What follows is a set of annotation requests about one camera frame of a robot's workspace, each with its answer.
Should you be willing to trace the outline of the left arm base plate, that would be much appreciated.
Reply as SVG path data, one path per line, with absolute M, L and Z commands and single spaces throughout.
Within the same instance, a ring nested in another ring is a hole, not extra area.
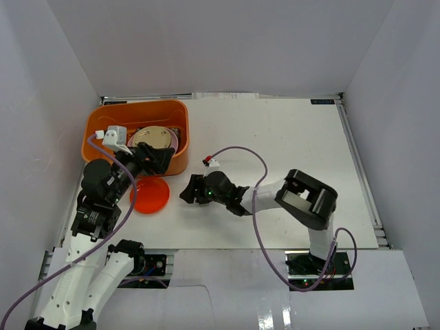
M 135 267 L 131 273 L 125 276 L 119 288 L 131 289 L 166 289 L 169 280 L 147 279 L 147 277 L 160 278 L 166 275 L 167 255 L 165 254 L 145 254 L 135 262 Z

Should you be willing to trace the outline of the pink round plate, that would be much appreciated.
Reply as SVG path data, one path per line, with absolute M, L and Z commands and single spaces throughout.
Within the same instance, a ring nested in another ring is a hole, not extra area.
M 170 142 L 170 148 L 174 148 L 175 149 L 175 153 L 178 150 L 178 146 L 179 146 L 179 140 L 177 135 L 173 132 L 173 131 L 168 131 L 170 138 L 171 138 L 171 142 Z M 130 140 L 127 142 L 127 146 L 134 146 L 133 144 L 133 137 L 130 138 Z

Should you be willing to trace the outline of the black floral square plate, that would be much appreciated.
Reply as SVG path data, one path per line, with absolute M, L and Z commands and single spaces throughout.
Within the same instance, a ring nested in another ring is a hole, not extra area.
M 141 135 L 143 133 L 146 133 L 148 130 L 153 130 L 153 131 L 157 131 L 159 129 L 166 129 L 167 131 L 170 132 L 170 134 L 174 135 L 177 139 L 179 139 L 181 137 L 181 131 L 179 128 L 177 127 L 167 127 L 167 126 L 157 126 L 157 125 L 151 125 L 151 126 L 146 126 L 146 127 L 142 127 L 139 128 L 134 135 Z

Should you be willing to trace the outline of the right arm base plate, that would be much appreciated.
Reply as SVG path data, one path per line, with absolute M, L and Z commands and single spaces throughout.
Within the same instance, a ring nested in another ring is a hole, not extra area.
M 324 261 L 311 257 L 308 252 L 286 253 L 288 280 L 291 285 L 300 288 L 311 287 L 318 279 Z M 316 291 L 352 291 L 355 289 L 352 275 L 349 273 L 351 263 L 346 252 L 336 252 L 327 271 L 319 282 Z

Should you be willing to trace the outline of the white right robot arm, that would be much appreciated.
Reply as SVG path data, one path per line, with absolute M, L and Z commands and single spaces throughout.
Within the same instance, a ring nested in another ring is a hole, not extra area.
M 336 264 L 331 242 L 338 194 L 301 170 L 291 169 L 285 178 L 259 187 L 237 186 L 219 170 L 193 174 L 179 198 L 188 204 L 216 202 L 239 217 L 282 208 L 308 230 L 311 268 L 326 274 Z

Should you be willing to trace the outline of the small beige floral plate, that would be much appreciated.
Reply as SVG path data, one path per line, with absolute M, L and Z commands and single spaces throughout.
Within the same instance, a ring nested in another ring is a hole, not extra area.
M 147 126 L 134 133 L 127 145 L 134 147 L 140 142 L 155 149 L 163 149 L 172 145 L 172 137 L 170 131 L 164 126 Z

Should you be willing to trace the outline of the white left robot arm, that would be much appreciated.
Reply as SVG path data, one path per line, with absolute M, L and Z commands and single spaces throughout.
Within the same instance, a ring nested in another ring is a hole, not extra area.
M 26 329 L 95 329 L 120 283 L 146 271 L 149 259 L 142 243 L 123 239 L 104 246 L 128 219 L 118 207 L 125 192 L 134 189 L 140 174 L 163 175 L 174 152 L 142 142 L 85 166 L 65 266 L 44 280 L 57 283 Z

